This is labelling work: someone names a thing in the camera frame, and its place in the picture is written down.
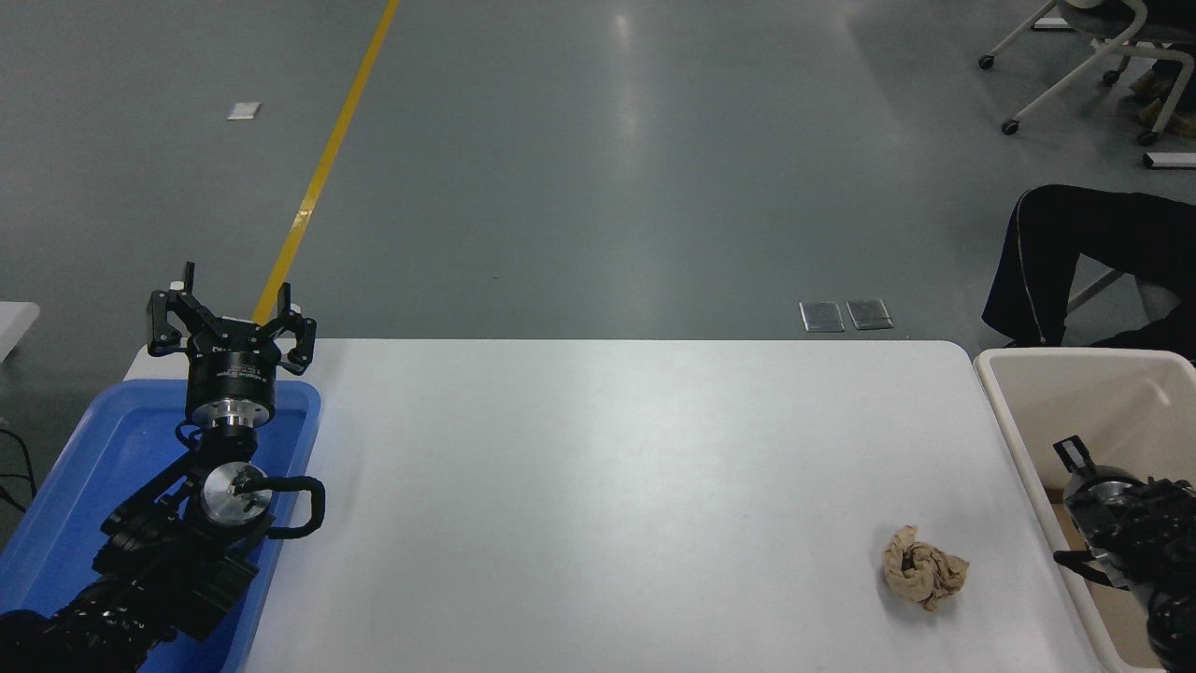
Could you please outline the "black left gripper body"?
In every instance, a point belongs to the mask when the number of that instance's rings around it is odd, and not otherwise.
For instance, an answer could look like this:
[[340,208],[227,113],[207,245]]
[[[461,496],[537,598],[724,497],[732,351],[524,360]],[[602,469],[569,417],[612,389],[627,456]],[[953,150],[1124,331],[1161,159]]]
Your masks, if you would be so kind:
[[254,322],[221,319],[216,328],[189,336],[187,412],[225,399],[248,400],[262,412],[274,412],[281,353],[257,331]]

